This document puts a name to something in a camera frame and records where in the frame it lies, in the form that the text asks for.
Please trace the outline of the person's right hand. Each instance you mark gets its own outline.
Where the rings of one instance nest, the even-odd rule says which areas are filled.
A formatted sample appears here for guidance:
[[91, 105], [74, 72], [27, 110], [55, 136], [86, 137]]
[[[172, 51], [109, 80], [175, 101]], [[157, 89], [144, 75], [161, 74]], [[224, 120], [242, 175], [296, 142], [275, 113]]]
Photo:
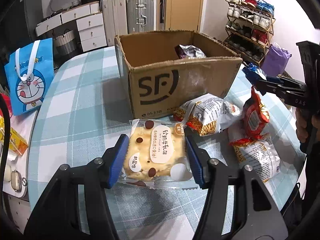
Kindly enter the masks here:
[[[304, 117], [302, 116], [302, 111], [300, 109], [296, 109], [296, 135], [298, 140], [301, 143], [306, 142], [306, 140], [308, 139], [308, 132], [306, 130], [307, 128], [307, 121], [304, 119]], [[320, 129], [320, 120], [319, 117], [317, 117], [316, 115], [312, 116], [312, 125], [314, 128], [317, 129], [317, 134], [316, 134], [316, 142], [319, 142], [320, 140], [320, 135], [319, 135], [319, 129]]]

